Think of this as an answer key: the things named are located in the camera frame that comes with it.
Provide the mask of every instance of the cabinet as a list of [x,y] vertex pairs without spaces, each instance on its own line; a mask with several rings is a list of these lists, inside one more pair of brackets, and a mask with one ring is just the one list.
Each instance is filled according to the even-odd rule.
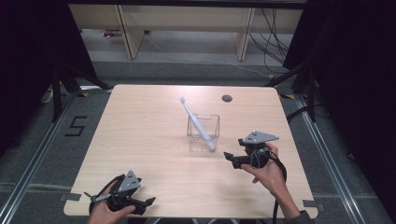
[[[129,59],[137,57],[145,30],[233,34],[238,61],[244,61],[249,33],[270,33],[273,10],[236,7],[154,7],[69,5],[81,29],[121,30]],[[277,9],[278,34],[294,34],[302,11]]]

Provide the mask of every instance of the human hand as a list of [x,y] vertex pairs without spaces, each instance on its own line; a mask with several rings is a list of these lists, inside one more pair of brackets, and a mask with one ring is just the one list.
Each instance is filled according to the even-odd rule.
[[[277,157],[277,147],[271,143],[265,143]],[[253,168],[249,164],[242,164],[241,168],[254,175],[253,184],[261,182],[279,202],[283,215],[286,219],[291,219],[300,215],[300,212],[294,203],[288,188],[286,187],[285,178],[279,166],[273,161],[268,160],[267,164],[260,168]]]
[[[117,183],[115,181],[111,184],[105,191],[104,194],[108,194]],[[92,209],[90,218],[88,219],[88,224],[113,224],[116,223],[120,218],[127,216],[135,210],[133,205],[126,206],[120,211],[112,212],[107,206],[107,200],[103,200],[95,205]]]
[[[271,143],[266,143],[266,145],[277,156],[277,147]],[[244,171],[254,175],[254,179],[252,181],[253,184],[256,184],[260,181],[274,196],[277,196],[278,194],[281,194],[287,190],[282,171],[273,160],[268,160],[267,164],[260,169],[253,168],[249,164],[242,164],[241,168]]]

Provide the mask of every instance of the black cable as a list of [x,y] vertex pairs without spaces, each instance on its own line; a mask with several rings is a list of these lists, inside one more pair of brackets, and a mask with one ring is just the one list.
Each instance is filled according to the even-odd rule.
[[259,44],[259,42],[256,41],[256,39],[253,37],[253,35],[251,35],[251,34],[249,34],[249,35],[250,35],[251,39],[253,40],[254,44],[257,46],[257,48],[259,48],[259,50],[261,50],[262,52],[268,54],[269,56],[271,56],[272,58],[274,58],[278,62],[283,63],[282,59],[278,58],[273,52],[269,51],[267,48],[265,48],[261,44]]
[[275,60],[277,60],[279,63],[283,63],[283,61],[282,61],[281,59],[279,59],[278,57],[276,57],[274,53],[268,51],[266,48],[264,48],[262,45],[260,45],[260,44],[253,38],[253,36],[252,36],[251,34],[249,34],[249,35],[250,35],[251,39],[253,40],[254,44],[257,46],[257,48],[259,48],[259,50],[261,50],[261,51],[264,52],[264,66],[268,69],[268,71],[270,71],[270,72],[272,72],[272,73],[277,73],[277,74],[285,74],[285,73],[280,73],[280,72],[277,72],[277,71],[273,71],[273,70],[271,70],[271,69],[268,67],[268,65],[267,65],[267,63],[266,63],[266,61],[265,61],[265,55],[266,55],[266,54],[268,54],[270,57],[272,57],[272,58],[274,58]]
[[[118,181],[118,180],[121,180],[121,179],[124,178],[124,177],[125,177],[125,175],[119,175],[119,176],[114,177],[114,179],[112,179],[110,182],[108,182],[108,183],[105,185],[105,187],[104,187],[97,195],[92,196],[92,197],[97,198],[97,197],[101,196],[101,195],[103,194],[103,192],[105,192],[105,190],[106,190],[110,185],[112,185],[114,182],[116,182],[116,181]],[[87,192],[84,192],[84,193],[85,193],[85,195],[91,197],[91,195],[88,194]],[[88,211],[89,211],[90,214],[91,214],[92,209],[93,209],[94,207],[95,207],[95,203],[94,203],[94,202],[91,202],[91,203],[90,203],[90,206],[89,206],[89,208],[88,208]]]
[[268,25],[268,27],[270,28],[270,31],[271,31],[270,36],[269,36],[269,38],[268,38],[268,42],[269,42],[270,39],[271,39],[271,35],[273,35],[273,36],[274,36],[274,39],[276,40],[277,47],[278,47],[278,49],[279,49],[280,55],[281,55],[282,57],[283,57],[283,55],[286,57],[286,54],[283,52],[282,47],[281,47],[280,45],[282,45],[282,46],[285,47],[286,49],[289,49],[289,48],[288,48],[285,44],[283,44],[282,41],[279,40],[279,38],[277,38],[277,32],[276,32],[276,9],[273,8],[273,25],[272,25],[272,26],[271,26],[270,22],[268,21],[266,15],[265,15],[265,12],[264,12],[264,10],[263,10],[263,8],[262,8],[262,15],[264,16],[264,18],[265,18],[265,20],[266,20],[266,22],[267,22],[267,25]]
[[300,109],[298,109],[298,110],[292,112],[291,114],[288,114],[288,115],[286,116],[286,119],[287,119],[288,123],[290,123],[291,120],[292,120],[294,117],[296,117],[298,114],[300,114],[300,113],[302,113],[302,112],[305,112],[305,111],[307,111],[307,110],[308,110],[308,106],[303,106],[303,107],[301,107]]
[[[285,179],[285,183],[286,183],[286,179],[288,177],[287,171],[286,171],[286,167],[285,165],[280,161],[279,157],[271,151],[271,155],[274,155],[274,157],[269,156],[268,159],[274,161],[276,163],[277,166],[279,166],[283,178]],[[273,224],[276,224],[276,216],[277,216],[277,208],[279,207],[279,203],[277,202],[277,200],[275,200],[275,205],[274,205],[274,212],[273,212]]]
[[253,166],[253,161],[254,161],[254,159],[256,159],[256,161],[257,161],[257,167],[256,167],[256,168],[262,166],[262,163],[260,162],[260,155],[258,155],[258,153],[259,153],[259,151],[258,151],[258,150],[255,150],[255,151],[253,151],[253,153],[251,154],[251,156],[250,156],[250,166],[254,167],[254,166]]
[[[262,34],[260,34],[260,36],[261,36],[262,39],[264,39],[266,42],[269,42],[269,40],[268,40],[267,38],[265,38],[265,36],[263,36]],[[289,48],[287,48],[287,47],[280,47],[279,45],[276,45],[276,44],[274,44],[274,43],[271,43],[271,42],[269,42],[269,43],[270,43],[270,45],[272,45],[272,46],[274,46],[274,47],[281,48],[281,49],[283,49],[283,50],[289,50]]]

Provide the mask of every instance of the metal rail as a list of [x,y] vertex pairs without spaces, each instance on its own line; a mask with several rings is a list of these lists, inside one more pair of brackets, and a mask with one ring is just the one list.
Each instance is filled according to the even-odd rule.
[[[297,105],[299,107],[306,106],[303,96],[297,94]],[[311,133],[315,144],[317,145],[318,152],[323,159],[323,162],[326,166],[327,171],[334,183],[335,189],[337,190],[341,201],[344,204],[347,214],[352,223],[366,223],[361,210],[359,208],[358,203],[356,202],[355,198],[353,197],[345,179],[341,175],[340,170],[338,169],[337,165],[335,164],[334,159],[332,158],[332,154],[330,150],[327,148],[327,145],[318,130],[318,126],[315,122],[312,122],[311,118],[309,118],[306,112],[303,112],[303,118],[305,121],[306,126],[308,127],[309,132]]]
[[57,118],[54,122],[51,123],[49,129],[47,130],[46,135],[41,141],[38,149],[35,152],[35,155],[30,160],[28,166],[26,167],[23,175],[15,186],[14,190],[12,190],[11,194],[8,196],[6,203],[1,207],[0,220],[1,223],[9,223],[14,216],[15,212],[20,205],[26,190],[29,188],[30,183],[35,177],[41,162],[44,160],[47,151],[49,150],[50,144],[55,138],[56,133],[61,127],[64,121],[64,115],[67,113],[67,110],[73,104],[74,100],[77,97],[76,92],[69,93],[64,102],[64,110],[60,114],[59,118]]

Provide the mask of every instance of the right hand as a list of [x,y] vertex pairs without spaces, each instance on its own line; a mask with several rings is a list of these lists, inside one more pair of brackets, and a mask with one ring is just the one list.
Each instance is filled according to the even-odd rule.
[[[271,143],[265,143],[269,149],[277,155],[277,147]],[[283,178],[282,171],[279,166],[273,161],[268,160],[267,164],[260,168],[253,168],[249,164],[242,164],[241,168],[254,175],[253,184],[261,182],[274,196],[287,190],[285,179]]]

